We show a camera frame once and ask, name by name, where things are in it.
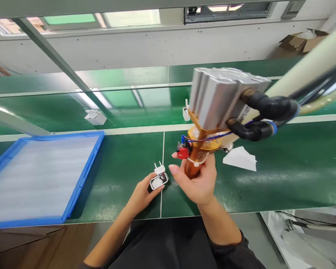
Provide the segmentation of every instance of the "metal pole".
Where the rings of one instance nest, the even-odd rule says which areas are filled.
[[[50,135],[49,131],[0,110],[0,125],[30,136]]]
[[[29,38],[90,98],[104,113],[107,108],[91,92],[90,88],[75,73],[61,55],[51,46],[51,44],[39,33],[38,30],[26,18],[12,19],[23,30]]]

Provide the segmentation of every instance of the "hand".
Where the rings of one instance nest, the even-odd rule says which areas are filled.
[[[156,176],[156,173],[152,172],[146,176],[142,181],[138,182],[136,188],[134,189],[130,200],[124,208],[124,211],[132,217],[132,219],[137,216],[143,209],[145,209],[149,203],[155,198],[164,185],[153,190],[151,193],[148,192],[149,181]]]
[[[172,157],[178,158],[177,153],[173,153]],[[184,173],[187,163],[188,160],[183,160],[180,167],[171,164],[169,170],[189,199],[198,205],[209,203],[214,198],[215,180],[217,178],[214,154],[209,154],[202,164],[200,175],[194,179],[189,179]]]

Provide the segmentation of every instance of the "black shirt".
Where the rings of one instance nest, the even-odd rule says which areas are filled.
[[[122,247],[102,268],[265,268],[242,237],[236,245],[215,245],[201,217],[137,220]]]

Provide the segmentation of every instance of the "white foam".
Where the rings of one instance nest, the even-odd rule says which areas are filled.
[[[0,172],[0,222],[62,216],[98,138],[28,142]]]

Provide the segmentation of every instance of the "white wall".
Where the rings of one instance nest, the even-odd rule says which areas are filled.
[[[295,19],[280,21],[286,5],[276,3],[270,18],[254,21],[46,37],[75,71],[259,60],[265,59],[286,35],[320,28],[334,11],[336,0],[307,0]],[[27,37],[0,37],[0,63],[23,74],[60,72]]]

